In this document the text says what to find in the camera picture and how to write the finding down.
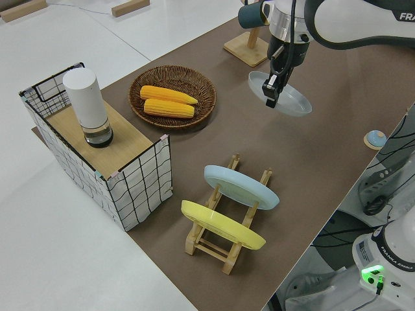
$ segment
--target wire mesh basket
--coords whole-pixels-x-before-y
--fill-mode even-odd
[[[172,196],[170,139],[164,135],[105,178],[48,122],[48,117],[71,104],[62,79],[67,71],[79,67],[84,64],[68,67],[19,95],[66,174],[128,231]]]

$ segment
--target corn cob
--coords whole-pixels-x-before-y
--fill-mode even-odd
[[[162,117],[190,119],[195,115],[195,108],[179,102],[149,98],[144,103],[144,112]]]
[[[141,87],[140,97],[142,99],[156,98],[162,100],[170,100],[172,102],[180,102],[182,104],[189,105],[197,104],[197,99],[189,96],[188,94],[158,86]]]

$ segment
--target white cylindrical speaker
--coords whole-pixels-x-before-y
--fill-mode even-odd
[[[87,143],[96,148],[108,146],[113,132],[95,73],[75,68],[64,75],[63,83]]]

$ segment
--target green light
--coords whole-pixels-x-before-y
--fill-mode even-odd
[[[369,283],[369,280],[368,280],[369,277],[374,277],[374,275],[377,275],[378,273],[380,273],[383,270],[384,270],[384,268],[380,264],[377,264],[376,266],[372,266],[372,267],[369,267],[369,268],[362,269],[362,272],[361,272],[362,273],[362,278],[365,280],[365,282]],[[379,276],[378,281],[383,282],[383,276],[382,275]]]

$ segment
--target brown tabletop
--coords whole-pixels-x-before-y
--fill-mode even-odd
[[[261,31],[266,40],[268,29]],[[199,310],[260,310],[374,157],[364,135],[370,130],[390,134],[415,98],[414,50],[334,51],[312,42],[289,84],[308,98],[313,112],[302,118],[284,115],[262,104],[248,87],[248,73],[268,73],[269,63],[252,69],[223,49],[242,32],[231,20],[102,90],[104,99],[150,140],[171,135],[173,197],[128,234]],[[167,64],[190,67],[215,85],[217,106],[206,127],[162,130],[130,109],[134,78]],[[194,256],[185,253],[192,223],[180,204],[183,199],[205,203],[212,189],[204,181],[204,167],[226,166],[235,153],[241,155],[238,171],[252,178],[273,169],[268,186],[281,203],[257,211],[251,228],[267,242],[258,251],[243,249],[231,275],[225,275],[221,261],[199,250]],[[238,221],[246,211],[226,198],[217,210]]]

